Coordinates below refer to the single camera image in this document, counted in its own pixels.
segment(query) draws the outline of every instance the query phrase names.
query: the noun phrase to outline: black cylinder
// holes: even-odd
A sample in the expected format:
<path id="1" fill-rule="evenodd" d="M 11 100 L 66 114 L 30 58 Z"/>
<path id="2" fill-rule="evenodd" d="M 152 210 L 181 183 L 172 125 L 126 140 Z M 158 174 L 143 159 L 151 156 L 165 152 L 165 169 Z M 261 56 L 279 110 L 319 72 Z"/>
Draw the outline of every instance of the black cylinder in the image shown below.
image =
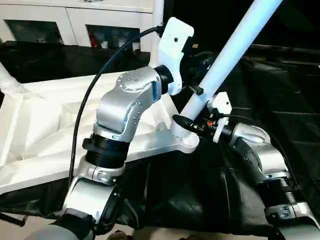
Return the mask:
<path id="1" fill-rule="evenodd" d="M 159 74 L 161 79 L 161 94 L 166 94 L 168 92 L 168 84 L 174 81 L 174 77 L 165 65 L 157 66 L 154 70 Z"/>
<path id="2" fill-rule="evenodd" d="M 115 141 L 92 134 L 83 140 L 82 147 L 87 150 L 85 160 L 93 165 L 108 169 L 121 168 L 128 155 L 130 142 Z"/>
<path id="3" fill-rule="evenodd" d="M 257 189 L 266 208 L 304 200 L 290 177 L 266 180 L 259 183 Z"/>

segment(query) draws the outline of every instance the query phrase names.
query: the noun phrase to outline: metal bracket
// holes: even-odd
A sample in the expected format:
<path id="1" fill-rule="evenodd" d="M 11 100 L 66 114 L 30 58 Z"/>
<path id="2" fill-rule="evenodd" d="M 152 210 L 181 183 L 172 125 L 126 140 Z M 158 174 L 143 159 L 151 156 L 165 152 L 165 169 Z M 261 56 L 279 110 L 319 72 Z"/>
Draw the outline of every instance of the metal bracket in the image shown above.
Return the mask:
<path id="1" fill-rule="evenodd" d="M 173 76 L 174 81 L 168 85 L 170 95 L 176 95 L 182 89 L 180 62 L 187 39 L 193 35 L 194 28 L 175 17 L 171 17 L 165 26 L 158 47 L 158 63 L 166 66 Z"/>
<path id="2" fill-rule="evenodd" d="M 230 114 L 232 111 L 232 107 L 230 104 L 230 100 L 228 97 L 227 92 L 219 92 L 218 94 L 214 95 L 207 103 L 207 108 L 209 112 L 212 113 L 214 109 L 217 109 L 220 114 Z M 223 117 L 217 121 L 218 127 L 214 133 L 213 141 L 215 143 L 219 142 L 219 138 L 221 132 L 225 125 L 228 125 L 229 118 Z"/>

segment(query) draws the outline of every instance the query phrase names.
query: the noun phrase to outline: white cabinet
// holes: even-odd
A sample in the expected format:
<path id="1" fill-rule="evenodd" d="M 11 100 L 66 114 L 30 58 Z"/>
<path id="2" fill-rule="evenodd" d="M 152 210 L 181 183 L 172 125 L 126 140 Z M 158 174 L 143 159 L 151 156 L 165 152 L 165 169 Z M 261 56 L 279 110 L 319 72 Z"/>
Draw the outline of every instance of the white cabinet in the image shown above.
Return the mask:
<path id="1" fill-rule="evenodd" d="M 3 42 L 77 44 L 67 10 L 53 6 L 1 4 L 0 38 Z"/>
<path id="2" fill-rule="evenodd" d="M 153 26 L 154 1 L 0 0 L 0 39 L 115 49 Z M 134 47 L 151 52 L 151 42 Z"/>
<path id="3" fill-rule="evenodd" d="M 117 44 L 120 47 L 126 39 L 152 27 L 150 13 L 81 8 L 67 8 L 67 13 L 78 45 L 86 47 L 92 45 L 94 32 L 95 41 L 101 44 L 105 39 L 110 48 L 117 47 Z M 143 52 L 151 51 L 150 35 L 140 39 L 140 49 Z"/>

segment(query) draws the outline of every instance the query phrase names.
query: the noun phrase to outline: black cable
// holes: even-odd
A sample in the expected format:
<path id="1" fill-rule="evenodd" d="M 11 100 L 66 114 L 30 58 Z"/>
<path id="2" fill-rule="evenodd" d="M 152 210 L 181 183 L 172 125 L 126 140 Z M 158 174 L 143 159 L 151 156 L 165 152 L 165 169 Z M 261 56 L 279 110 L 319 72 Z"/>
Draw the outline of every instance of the black cable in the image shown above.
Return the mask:
<path id="1" fill-rule="evenodd" d="M 291 176 L 293 178 L 293 181 L 294 183 L 299 186 L 298 184 L 298 181 L 292 171 L 292 167 L 290 165 L 290 162 L 289 162 L 289 158 L 288 158 L 288 155 L 286 154 L 286 151 L 285 149 L 282 147 L 281 143 L 279 142 L 279 140 L 276 138 L 276 136 L 271 132 L 269 131 L 262 123 L 259 123 L 257 122 L 256 120 L 250 118 L 250 117 L 246 117 L 246 116 L 240 116 L 240 115 L 233 115 L 233 114 L 222 114 L 222 117 L 227 117 L 227 118 L 237 118 L 237 119 L 245 119 L 245 120 L 248 120 L 252 123 L 254 123 L 254 125 L 256 125 L 257 127 L 260 127 L 262 128 L 263 130 L 266 131 L 267 134 L 269 134 L 271 140 L 275 141 L 275 143 L 278 145 L 278 147 L 280 148 L 280 152 L 282 153 L 282 156 L 284 158 L 284 161 L 287 163 L 288 167 L 289 167 L 289 171 L 291 173 Z"/>
<path id="2" fill-rule="evenodd" d="M 100 76 L 106 72 L 107 68 L 111 65 L 111 63 L 113 61 L 115 61 L 119 55 L 126 49 L 128 48 L 134 41 L 142 38 L 145 35 L 148 35 L 150 33 L 153 32 L 160 32 L 161 30 L 163 30 L 164 27 L 163 26 L 157 26 L 157 27 L 152 27 L 150 29 L 147 29 L 143 32 L 141 32 L 139 35 L 133 37 L 132 39 L 130 39 L 129 41 L 127 41 L 122 47 L 120 47 L 115 53 L 114 55 L 104 64 L 104 66 L 100 69 L 100 71 L 98 72 L 97 75 L 95 75 L 95 77 L 93 78 L 92 82 L 90 83 L 88 89 L 85 92 L 85 95 L 83 97 L 83 100 L 81 102 L 78 114 L 76 116 L 76 120 L 74 123 L 74 130 L 73 130 L 73 138 L 72 138 L 72 149 L 71 149 L 71 160 L 70 160 L 70 169 L 69 169 L 69 187 L 71 185 L 71 182 L 73 180 L 73 176 L 74 176 L 74 168 L 75 168 L 75 158 L 76 158 L 76 148 L 77 148 L 77 136 L 78 136 L 78 130 L 79 130 L 79 124 L 80 124 L 80 120 L 81 120 L 81 115 L 84 111 L 86 102 L 88 100 L 88 97 L 92 91 L 92 89 L 94 88 L 96 82 L 98 81 L 98 79 L 100 78 Z"/>

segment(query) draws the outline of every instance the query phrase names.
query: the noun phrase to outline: silver arm link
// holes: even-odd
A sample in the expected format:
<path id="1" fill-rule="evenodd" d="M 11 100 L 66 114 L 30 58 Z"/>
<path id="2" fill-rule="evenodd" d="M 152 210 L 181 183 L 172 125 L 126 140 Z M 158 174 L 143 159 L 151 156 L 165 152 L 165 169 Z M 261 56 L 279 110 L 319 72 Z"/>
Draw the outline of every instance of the silver arm link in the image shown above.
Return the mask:
<path id="1" fill-rule="evenodd" d="M 161 98 L 161 79 L 150 66 L 120 75 L 100 100 L 93 131 L 104 138 L 131 142 L 142 113 Z"/>

